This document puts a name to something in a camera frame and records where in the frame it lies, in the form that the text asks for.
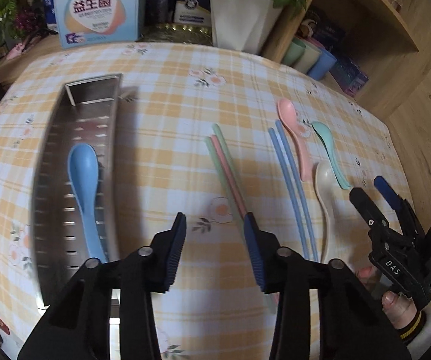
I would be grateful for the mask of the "right hand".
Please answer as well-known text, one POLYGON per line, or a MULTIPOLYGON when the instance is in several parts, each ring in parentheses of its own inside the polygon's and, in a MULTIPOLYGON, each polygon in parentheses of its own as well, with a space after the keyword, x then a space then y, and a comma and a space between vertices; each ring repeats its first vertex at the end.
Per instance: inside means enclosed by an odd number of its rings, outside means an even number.
POLYGON ((422 329, 427 317, 418 310, 413 299, 402 292, 391 290, 391 282, 375 267, 364 267, 356 276, 366 286, 375 300, 380 300, 385 315, 403 337, 422 329))

